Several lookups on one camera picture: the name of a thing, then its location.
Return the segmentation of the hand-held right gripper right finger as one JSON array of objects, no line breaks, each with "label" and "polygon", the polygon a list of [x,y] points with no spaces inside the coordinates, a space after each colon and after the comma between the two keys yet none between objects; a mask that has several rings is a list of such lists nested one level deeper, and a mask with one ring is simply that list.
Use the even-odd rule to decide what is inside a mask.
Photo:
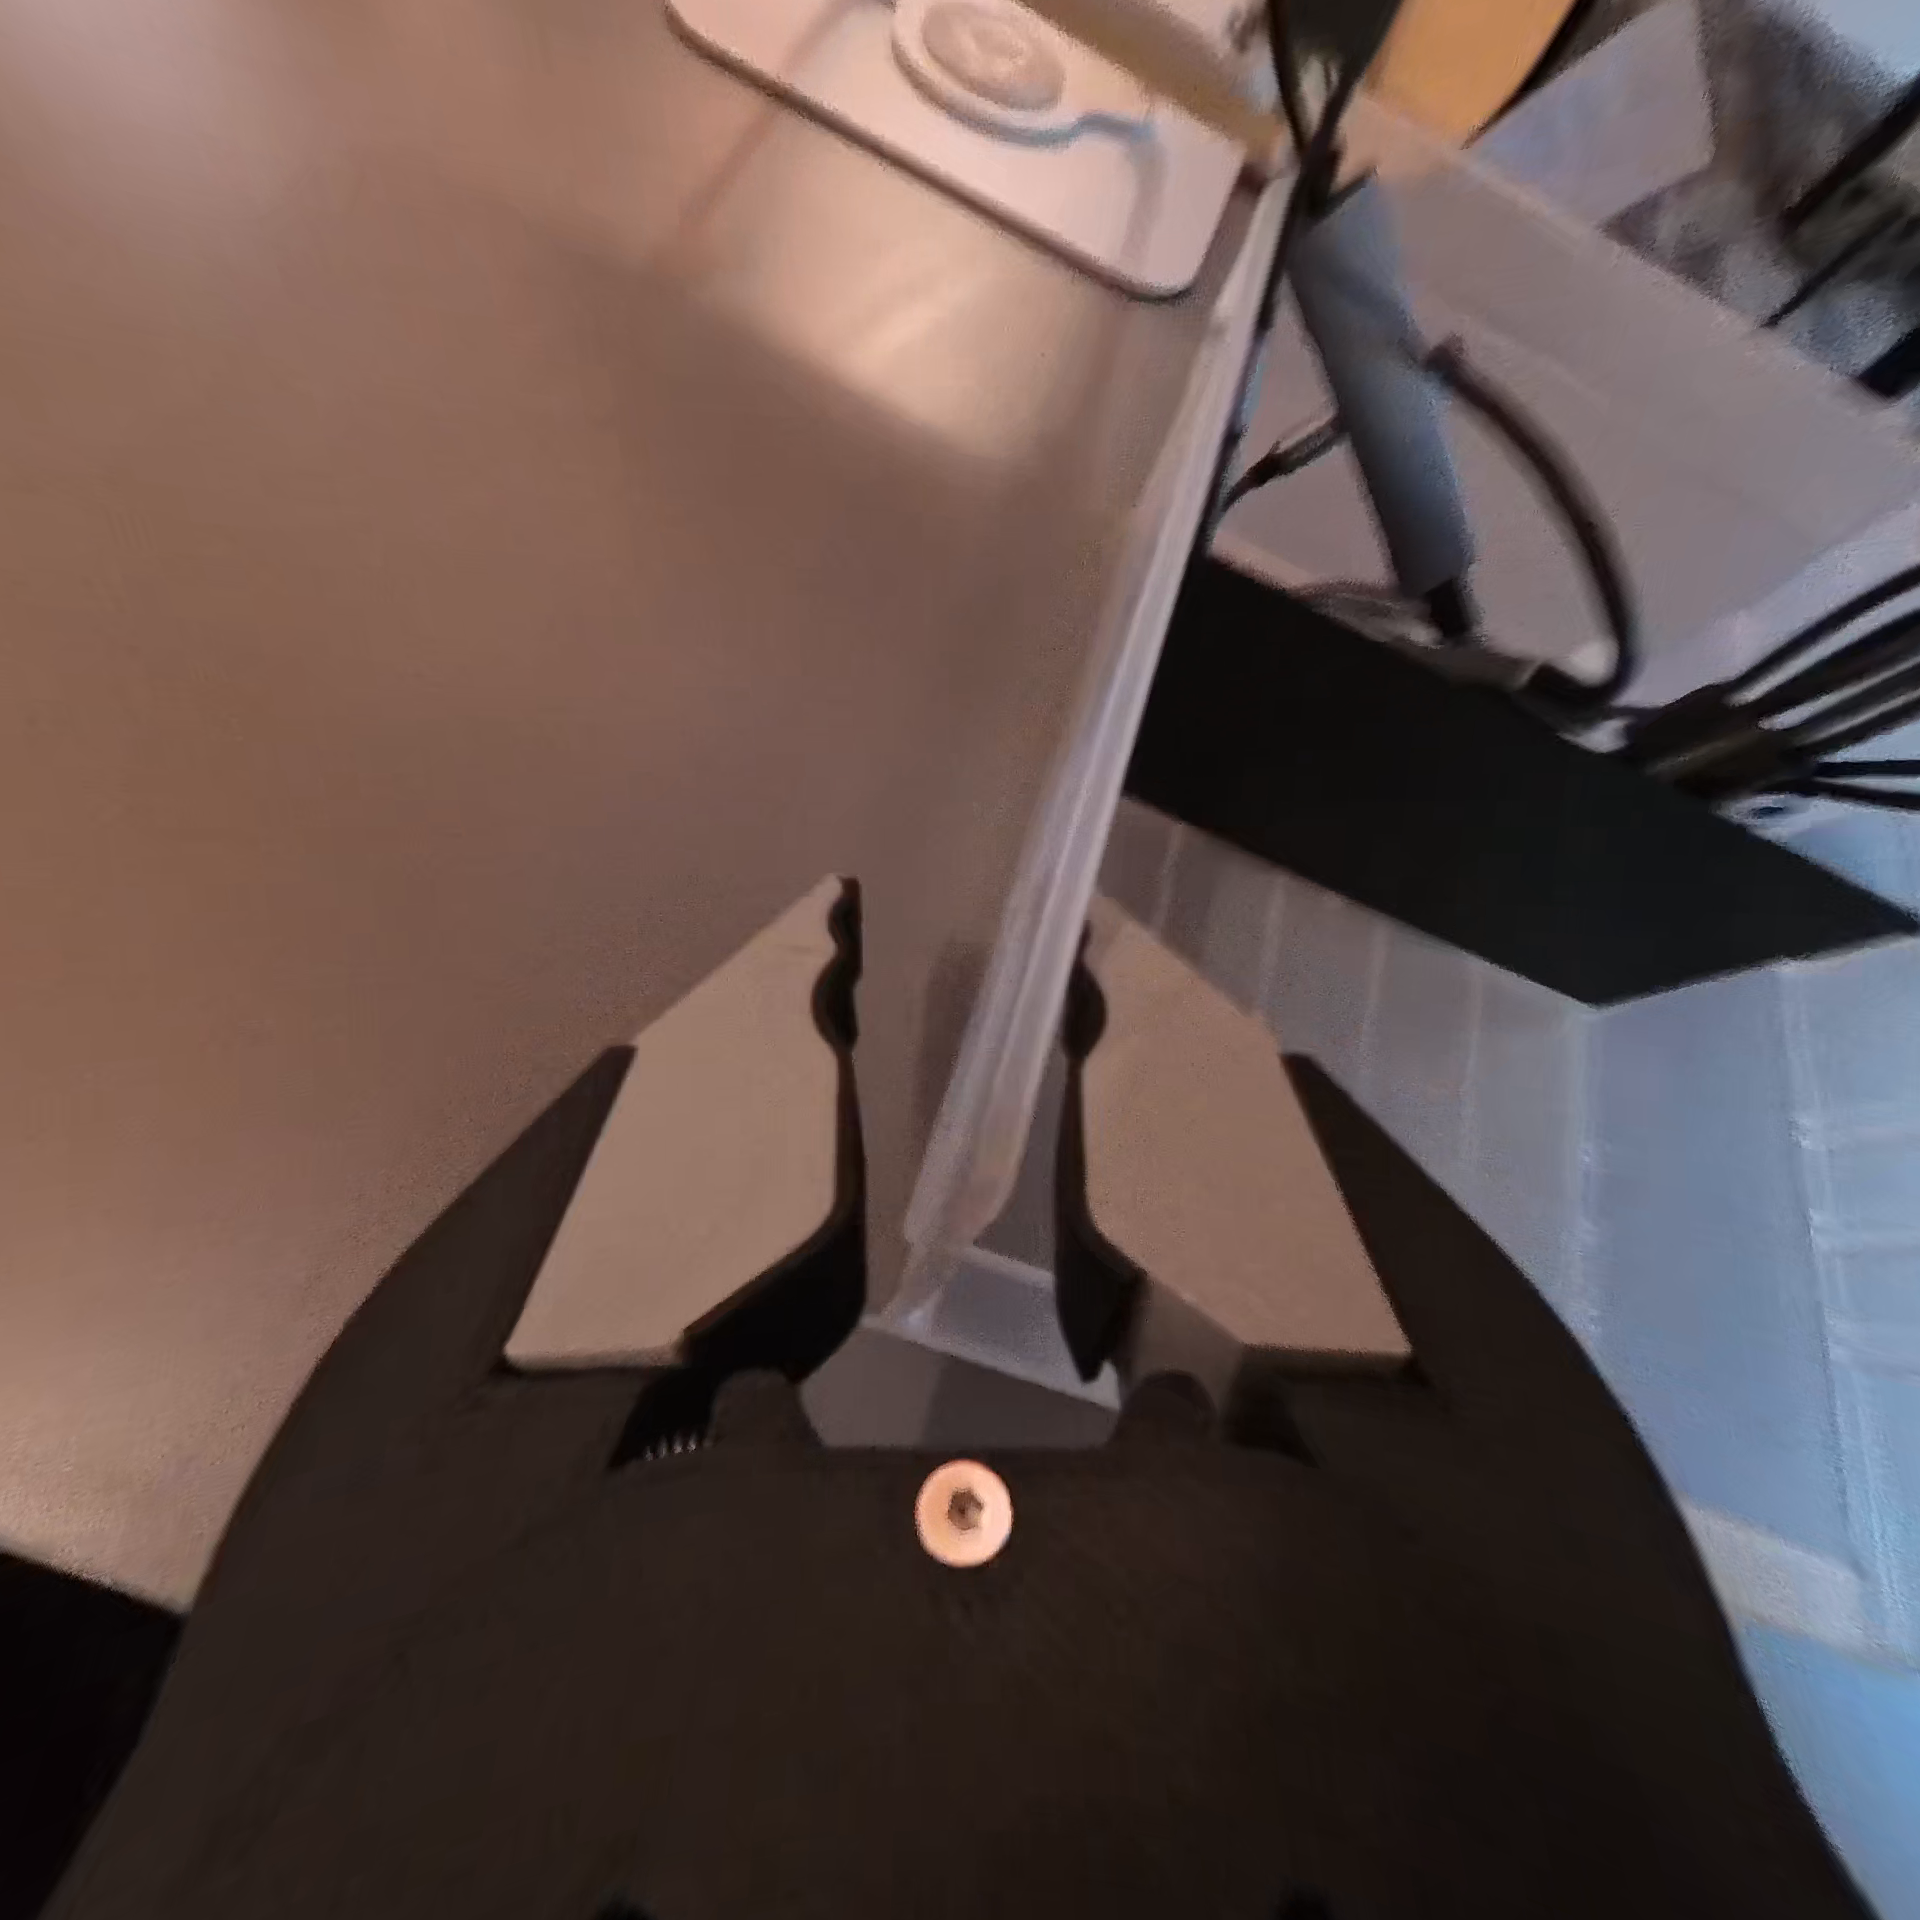
[{"label": "hand-held right gripper right finger", "polygon": [[1106,896],[1063,1004],[1051,1273],[1087,1382],[1410,1359],[1280,1047]]}]

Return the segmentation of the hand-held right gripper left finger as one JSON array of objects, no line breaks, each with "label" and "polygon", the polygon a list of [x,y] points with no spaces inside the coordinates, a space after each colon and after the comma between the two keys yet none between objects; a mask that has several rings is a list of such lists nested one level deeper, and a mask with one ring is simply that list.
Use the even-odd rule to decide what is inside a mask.
[{"label": "hand-held right gripper left finger", "polygon": [[829,876],[647,1024],[502,1350],[811,1375],[866,1304],[862,896]]}]

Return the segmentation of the grey table leg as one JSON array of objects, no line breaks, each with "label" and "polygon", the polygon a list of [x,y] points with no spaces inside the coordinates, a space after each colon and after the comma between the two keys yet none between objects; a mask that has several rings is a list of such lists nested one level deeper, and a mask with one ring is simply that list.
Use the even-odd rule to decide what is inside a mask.
[{"label": "grey table leg", "polygon": [[1376,175],[1338,187],[1306,220],[1286,281],[1395,585],[1411,601],[1462,587],[1474,548],[1448,407],[1425,369],[1393,211]]}]

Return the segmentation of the round white puck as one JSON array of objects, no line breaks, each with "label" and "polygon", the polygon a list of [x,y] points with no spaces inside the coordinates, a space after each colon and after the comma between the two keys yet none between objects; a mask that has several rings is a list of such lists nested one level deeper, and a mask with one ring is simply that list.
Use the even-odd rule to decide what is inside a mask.
[{"label": "round white puck", "polygon": [[971,105],[1038,113],[1065,100],[1058,38],[1014,5],[898,3],[893,47],[914,79]]}]

